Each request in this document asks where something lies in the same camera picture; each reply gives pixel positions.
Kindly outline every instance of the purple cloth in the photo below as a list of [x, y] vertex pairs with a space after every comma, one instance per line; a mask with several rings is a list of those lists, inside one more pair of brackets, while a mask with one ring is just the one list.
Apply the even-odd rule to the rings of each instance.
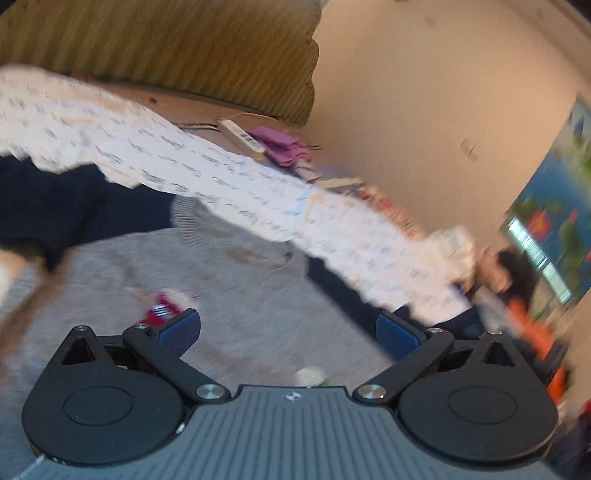
[[266, 149], [266, 155], [281, 167], [291, 167], [295, 163], [311, 160], [310, 151], [296, 137], [272, 128], [258, 125], [250, 133]]

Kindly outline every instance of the white patterned fabric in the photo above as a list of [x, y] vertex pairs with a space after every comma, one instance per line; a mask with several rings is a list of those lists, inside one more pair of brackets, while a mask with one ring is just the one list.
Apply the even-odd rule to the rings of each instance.
[[359, 200], [229, 153], [71, 78], [35, 67], [0, 69], [0, 154], [7, 153], [56, 173], [95, 163], [121, 185], [199, 197], [234, 225], [325, 259], [364, 300], [390, 311], [410, 303], [426, 325], [469, 307], [449, 286], [470, 269], [453, 246], [472, 249], [469, 236], [452, 234], [451, 249], [450, 235], [410, 242]]

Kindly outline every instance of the power strip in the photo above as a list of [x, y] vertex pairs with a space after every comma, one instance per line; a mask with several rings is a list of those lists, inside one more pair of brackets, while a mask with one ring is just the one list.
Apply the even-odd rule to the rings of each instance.
[[230, 142], [236, 145], [249, 157], [261, 161], [265, 156], [265, 147], [257, 142], [252, 136], [247, 134], [232, 120], [220, 119], [217, 121], [217, 127]]

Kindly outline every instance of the dark hair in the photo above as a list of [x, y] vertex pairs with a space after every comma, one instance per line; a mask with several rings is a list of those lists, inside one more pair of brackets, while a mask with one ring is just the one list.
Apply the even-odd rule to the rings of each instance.
[[518, 254], [506, 248], [500, 250], [496, 257], [499, 264], [509, 272], [512, 282], [509, 289], [502, 292], [499, 297], [506, 303], [513, 297], [519, 297], [525, 303], [525, 308], [529, 310], [531, 298], [538, 284], [538, 275], [526, 253]]

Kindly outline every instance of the gray ribbed plate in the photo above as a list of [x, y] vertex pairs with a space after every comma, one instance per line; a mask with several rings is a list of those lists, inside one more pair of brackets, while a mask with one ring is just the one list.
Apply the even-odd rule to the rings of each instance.
[[82, 469], [38, 460], [27, 480], [557, 480], [541, 462], [503, 472], [464, 470], [424, 453], [390, 412], [342, 388], [244, 387], [199, 407], [175, 440], [142, 460]]

